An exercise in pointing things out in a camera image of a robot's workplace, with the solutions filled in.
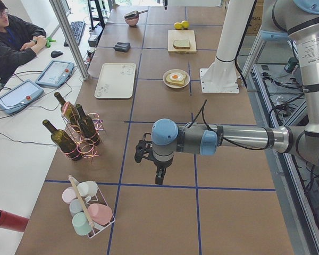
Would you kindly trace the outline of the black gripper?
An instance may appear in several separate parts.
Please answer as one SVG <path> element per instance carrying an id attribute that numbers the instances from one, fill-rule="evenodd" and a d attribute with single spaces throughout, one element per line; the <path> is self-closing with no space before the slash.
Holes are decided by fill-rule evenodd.
<path id="1" fill-rule="evenodd" d="M 167 161 L 160 161 L 158 159 L 154 159 L 154 164 L 157 167 L 155 184 L 163 185 L 164 176 L 166 174 L 166 169 L 172 165 L 173 158 Z"/>

